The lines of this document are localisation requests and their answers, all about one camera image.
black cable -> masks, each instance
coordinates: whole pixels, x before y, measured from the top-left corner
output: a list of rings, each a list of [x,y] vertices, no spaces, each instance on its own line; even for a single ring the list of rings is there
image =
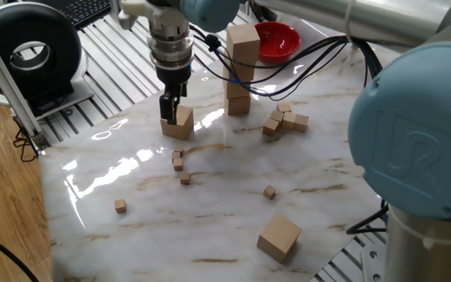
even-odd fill
[[[275,68],[279,68],[279,67],[285,67],[293,62],[295,62],[296,60],[301,59],[304,56],[307,56],[319,49],[321,49],[322,47],[328,46],[331,43],[334,42],[339,42],[339,41],[343,41],[343,42],[348,42],[347,38],[345,36],[333,36],[333,37],[329,37],[329,38],[325,38],[321,41],[318,41],[317,43],[310,45],[309,47],[307,47],[306,49],[300,51],[296,56],[294,56],[293,58],[291,58],[290,60],[288,60],[287,62],[284,63],[280,63],[277,65],[271,65],[271,66],[257,66],[257,65],[250,65],[248,63],[242,63],[240,61],[234,60],[230,57],[227,57],[225,54],[223,53],[219,53],[222,56],[224,56],[226,59],[228,59],[231,63],[236,63],[239,64],[243,67],[250,67],[250,68],[258,68],[258,69],[275,69]]]
[[[358,224],[354,225],[353,227],[349,228],[346,233],[348,235],[354,235],[359,233],[369,233],[369,232],[386,232],[387,230],[385,228],[365,228],[360,229],[368,224],[370,224],[373,220],[379,219],[381,216],[385,215],[389,211],[389,206],[386,205],[383,208],[380,209],[380,211],[377,211],[372,216],[370,216],[367,219],[362,220]]]
[[[286,94],[283,98],[279,98],[279,99],[273,99],[272,97],[269,97],[269,98],[270,98],[272,101],[279,102],[279,101],[281,101],[282,99],[285,99],[285,98],[287,98],[288,96],[290,96],[291,94],[293,94],[293,92],[295,92],[295,91],[298,89],[298,87],[302,84],[302,82],[303,82],[306,78],[308,78],[308,77],[310,77],[311,75],[317,73],[318,71],[321,71],[324,67],[326,67],[331,61],[333,61],[333,60],[338,56],[338,54],[339,54],[340,52],[342,52],[342,50],[344,49],[344,47],[345,47],[346,45],[347,45],[347,44],[344,44],[344,45],[343,45],[343,46],[335,53],[335,55],[332,56],[332,57],[331,57],[324,65],[322,65],[321,67],[319,67],[317,70],[314,70],[312,73],[306,75],[305,78],[303,78],[300,82],[298,82],[298,85],[295,87],[295,89],[293,89],[292,91],[290,91],[290,93]]]
[[[31,272],[31,270],[17,258],[11,251],[9,251],[5,246],[0,244],[0,252],[6,255],[9,259],[12,260],[16,265],[20,267],[20,269],[29,277],[32,282],[39,282],[38,278]]]
[[[328,47],[328,49],[325,50],[325,52],[318,59],[316,59],[307,70],[305,70],[298,78],[296,78],[294,81],[292,81],[288,86],[286,86],[283,89],[280,89],[278,91],[275,91],[273,93],[269,93],[269,94],[260,93],[258,91],[248,88],[248,86],[246,86],[242,81],[239,81],[237,75],[233,73],[233,70],[231,70],[231,68],[227,65],[227,63],[224,61],[224,59],[220,55],[218,55],[216,51],[215,51],[215,55],[222,62],[222,65],[224,65],[224,67],[227,69],[227,71],[233,76],[235,83],[241,85],[241,87],[250,91],[253,94],[257,94],[262,97],[270,97],[270,96],[276,96],[276,95],[282,94],[282,93],[286,92],[288,89],[291,89],[292,87],[294,87],[300,80],[302,80],[312,70],[312,68],[314,68],[323,58],[325,58],[331,51],[333,51],[336,47],[338,47],[341,44],[342,44],[342,42],[336,42],[332,46]]]
[[[257,21],[258,21],[259,23],[264,22],[265,18],[264,18],[264,16],[262,15],[262,11],[260,11],[260,10],[255,10],[255,9],[254,9],[254,4],[252,4],[252,2],[253,2],[253,0],[248,0],[248,4],[250,5],[251,12],[254,14],[255,18],[257,18]]]
[[[25,128],[20,126],[20,124],[18,123],[18,121],[15,118],[13,119],[13,121],[15,121],[16,125],[19,127],[19,131],[15,136],[15,140],[13,140],[13,146],[15,148],[22,147],[22,150],[20,152],[20,160],[22,162],[31,162],[33,160],[38,159],[38,152],[36,151],[36,148],[34,148],[33,144],[29,142],[30,138],[29,138],[29,135],[27,134],[27,131],[25,130]],[[23,158],[23,154],[25,153],[26,146],[30,146],[32,148],[32,150],[34,151],[34,156],[31,159],[27,159],[27,160]]]
[[[368,80],[368,65],[365,63],[365,83],[363,84],[363,88],[366,87],[367,80]]]

wooden block stack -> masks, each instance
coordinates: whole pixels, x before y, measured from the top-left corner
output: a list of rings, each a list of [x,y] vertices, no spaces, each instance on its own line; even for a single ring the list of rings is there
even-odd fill
[[[184,169],[184,146],[177,146],[173,153],[171,153],[171,162],[173,163],[173,169],[176,172],[181,172]],[[189,185],[191,183],[191,175],[188,172],[180,173],[180,183],[183,185]]]
[[[163,135],[185,140],[193,130],[194,115],[192,108],[180,105],[177,107],[177,125],[169,125],[166,120],[161,119]]]
[[[309,117],[293,114],[290,104],[280,103],[276,106],[276,110],[271,113],[271,117],[265,122],[262,133],[274,137],[280,128],[306,132],[308,121]]]
[[[253,24],[236,25],[227,28],[227,50],[231,59],[255,65],[260,48],[260,38]],[[241,66],[237,63],[230,63],[238,78],[243,81],[252,81],[254,79],[255,69]],[[235,80],[229,71],[224,67],[224,77],[229,80]],[[250,92],[241,85],[233,82],[224,81],[225,90],[225,110],[228,115],[248,114],[250,113],[251,96]]]
[[[277,262],[283,263],[301,231],[300,227],[284,216],[275,214],[258,236],[257,247]]]

ur logo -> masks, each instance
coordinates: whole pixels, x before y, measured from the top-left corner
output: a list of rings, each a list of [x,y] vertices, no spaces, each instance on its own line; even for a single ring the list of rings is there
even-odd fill
[[[441,192],[449,137],[431,125],[384,111],[378,114],[372,169],[426,197]]]

light blue joint cover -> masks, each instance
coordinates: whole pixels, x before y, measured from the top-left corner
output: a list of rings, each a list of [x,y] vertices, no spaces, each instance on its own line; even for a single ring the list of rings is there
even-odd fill
[[[223,31],[234,20],[240,0],[181,0],[184,17],[207,32]]]
[[[414,215],[451,218],[451,42],[413,49],[368,85],[349,147],[370,187]]]

wire bundle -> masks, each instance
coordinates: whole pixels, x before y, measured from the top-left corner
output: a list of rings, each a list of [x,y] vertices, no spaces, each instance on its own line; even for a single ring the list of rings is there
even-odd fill
[[[208,45],[210,47],[210,49],[209,49],[210,52],[213,52],[217,56],[218,60],[224,65],[224,67],[227,69],[227,71],[232,75],[232,77],[234,79],[229,80],[228,78],[224,78],[224,77],[216,74],[203,62],[203,60],[201,60],[201,58],[199,56],[196,56],[197,61],[200,62],[201,65],[203,65],[208,71],[210,71],[217,78],[220,78],[220,79],[228,81],[228,82],[237,83],[237,84],[241,85],[241,87],[243,87],[244,89],[248,90],[249,92],[251,92],[253,94],[256,94],[256,95],[262,96],[262,97],[269,97],[270,99],[275,100],[275,101],[279,101],[279,100],[282,100],[282,99],[285,99],[286,97],[288,97],[291,93],[293,93],[297,89],[297,87],[306,78],[308,78],[309,76],[313,75],[314,73],[320,71],[326,65],[328,65],[328,63],[330,63],[332,60],[334,60],[335,57],[337,57],[337,55],[349,43],[349,39],[346,36],[333,36],[330,38],[325,38],[325,39],[321,40],[320,42],[317,42],[317,43],[309,46],[308,48],[302,50],[302,52],[300,52],[299,54],[294,56],[291,60],[288,60],[285,63],[281,63],[281,64],[278,64],[275,66],[255,66],[255,65],[249,65],[249,64],[245,64],[245,63],[233,60],[230,58],[230,56],[227,56],[225,53],[218,51],[218,48],[220,48],[221,46],[217,45],[217,42],[219,44],[220,44],[220,42],[214,35],[209,34],[209,35],[205,36],[202,31],[198,30],[194,26],[191,26],[191,29],[197,33],[197,35],[195,35],[195,36],[198,40],[204,42],[206,45]],[[363,55],[365,56],[366,75],[368,75],[368,71],[370,71],[372,78],[375,78],[375,76],[377,76],[379,74],[379,72],[382,71],[382,66],[381,66],[379,59],[377,58],[377,56],[375,55],[375,53],[373,52],[373,50],[371,49],[371,47],[368,45],[368,43],[366,41],[358,39],[358,38],[353,38],[352,43],[355,44],[362,51]],[[323,54],[321,54],[306,70],[304,70],[304,72],[302,72],[301,75],[299,75],[297,78],[295,78],[286,87],[284,87],[280,90],[277,90],[275,92],[271,92],[271,93],[267,93],[266,91],[263,91],[261,89],[256,89],[255,87],[251,87],[251,85],[262,83],[262,82],[268,81],[271,78],[274,78],[276,75],[278,75],[282,70],[287,68],[293,62],[295,62],[307,55],[310,55],[320,49],[323,49],[325,47],[327,47],[327,48],[325,49]],[[326,61],[324,65],[322,65],[318,69],[314,70],[314,68],[319,63],[321,63],[322,60],[324,60],[326,57],[328,57],[337,48],[339,48],[339,50],[328,61]],[[263,79],[260,79],[257,81],[246,82],[246,81],[241,81],[238,78],[237,73],[235,72],[235,70],[233,68],[231,68],[227,64],[226,60],[228,60],[231,63],[236,63],[236,64],[244,66],[244,67],[251,67],[251,68],[258,68],[258,69],[277,69],[277,70],[274,71],[272,74],[270,74],[266,78],[263,78]],[[273,99],[274,96],[282,95],[289,90],[291,90],[291,91],[289,93],[287,93],[285,96],[283,96],[282,98]]]

